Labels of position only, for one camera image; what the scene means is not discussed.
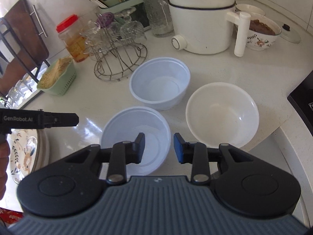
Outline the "person's left hand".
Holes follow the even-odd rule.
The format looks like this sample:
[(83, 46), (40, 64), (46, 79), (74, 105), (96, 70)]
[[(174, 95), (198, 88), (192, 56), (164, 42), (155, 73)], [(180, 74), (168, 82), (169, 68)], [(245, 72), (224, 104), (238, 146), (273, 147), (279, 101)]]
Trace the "person's left hand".
[(0, 200), (4, 197), (6, 191), (7, 174), (6, 169), (9, 162), (10, 146), (5, 141), (0, 145)]

